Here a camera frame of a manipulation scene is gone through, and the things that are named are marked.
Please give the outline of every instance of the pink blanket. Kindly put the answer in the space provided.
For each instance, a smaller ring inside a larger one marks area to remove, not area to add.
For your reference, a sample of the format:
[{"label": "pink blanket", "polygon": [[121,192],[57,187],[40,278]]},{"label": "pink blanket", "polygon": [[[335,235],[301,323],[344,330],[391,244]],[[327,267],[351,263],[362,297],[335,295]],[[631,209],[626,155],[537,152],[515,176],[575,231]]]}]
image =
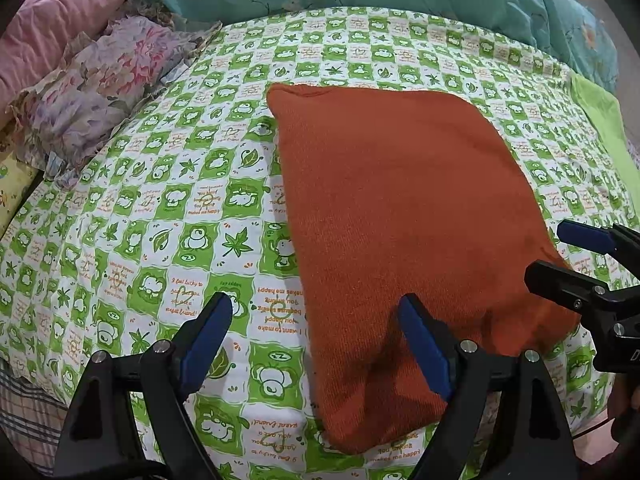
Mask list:
[{"label": "pink blanket", "polygon": [[124,0],[25,0],[0,38],[0,128],[6,106],[21,89],[53,70],[66,43],[93,37]]}]

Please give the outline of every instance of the metal screw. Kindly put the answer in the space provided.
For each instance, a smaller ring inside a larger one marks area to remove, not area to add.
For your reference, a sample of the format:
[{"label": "metal screw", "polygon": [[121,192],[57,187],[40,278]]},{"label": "metal screw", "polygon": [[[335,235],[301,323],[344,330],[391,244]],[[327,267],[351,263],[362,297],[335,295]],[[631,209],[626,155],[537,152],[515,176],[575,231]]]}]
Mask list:
[{"label": "metal screw", "polygon": [[167,339],[161,339],[154,343],[154,352],[156,354],[164,354],[169,348],[171,348],[171,342],[167,341]]},{"label": "metal screw", "polygon": [[524,352],[524,357],[526,357],[527,361],[530,363],[537,363],[540,361],[540,354],[535,350],[527,350]]},{"label": "metal screw", "polygon": [[108,357],[108,355],[109,354],[107,354],[107,352],[105,352],[104,350],[98,350],[91,356],[91,361],[93,361],[94,363],[101,363]]},{"label": "metal screw", "polygon": [[463,352],[472,354],[473,352],[478,350],[478,345],[471,341],[471,339],[465,339],[464,341],[460,342],[460,348],[462,348]]}]

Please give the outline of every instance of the light green cloth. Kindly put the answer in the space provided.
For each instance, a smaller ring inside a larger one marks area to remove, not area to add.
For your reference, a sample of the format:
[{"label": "light green cloth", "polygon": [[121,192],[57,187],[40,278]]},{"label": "light green cloth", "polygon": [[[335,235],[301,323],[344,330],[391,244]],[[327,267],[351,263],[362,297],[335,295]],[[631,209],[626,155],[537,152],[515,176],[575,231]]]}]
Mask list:
[{"label": "light green cloth", "polygon": [[600,140],[631,195],[636,214],[640,213],[640,172],[626,149],[620,103],[615,95],[575,72],[571,76],[571,96],[598,131]]}]

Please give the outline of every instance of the blue gripper pad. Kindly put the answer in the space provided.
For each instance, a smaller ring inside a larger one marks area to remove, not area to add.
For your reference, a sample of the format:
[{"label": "blue gripper pad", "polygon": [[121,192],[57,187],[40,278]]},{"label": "blue gripper pad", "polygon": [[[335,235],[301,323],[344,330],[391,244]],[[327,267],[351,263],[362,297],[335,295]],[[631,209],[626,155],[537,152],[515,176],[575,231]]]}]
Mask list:
[{"label": "blue gripper pad", "polygon": [[231,299],[223,294],[180,363],[180,392],[185,397],[197,392],[202,386],[231,325],[232,317]]},{"label": "blue gripper pad", "polygon": [[400,299],[398,305],[398,321],[430,390],[448,401],[453,394],[453,386],[449,380],[449,363],[420,315],[405,296]]},{"label": "blue gripper pad", "polygon": [[616,250],[616,243],[606,229],[562,220],[556,232],[561,242],[582,247],[593,253],[612,254]]}]

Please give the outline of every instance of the pillow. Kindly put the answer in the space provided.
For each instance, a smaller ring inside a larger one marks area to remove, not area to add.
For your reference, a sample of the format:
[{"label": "pillow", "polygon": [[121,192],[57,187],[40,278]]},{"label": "pillow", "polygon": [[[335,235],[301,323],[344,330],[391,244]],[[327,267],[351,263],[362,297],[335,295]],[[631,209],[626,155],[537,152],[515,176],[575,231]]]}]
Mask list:
[{"label": "pillow", "polygon": [[9,106],[13,120],[5,131],[18,160],[71,188],[114,127],[207,34],[174,32],[143,16],[115,20],[97,41],[80,34],[59,67]]},{"label": "pillow", "polygon": [[17,93],[56,67],[69,40],[95,36],[124,0],[25,0],[0,38],[0,127]]},{"label": "pillow", "polygon": [[562,258],[526,177],[475,106],[439,91],[283,84],[267,102],[313,397],[336,449],[364,452],[443,412],[400,332],[403,294],[492,353],[546,352],[576,325],[524,284],[532,261]]}]

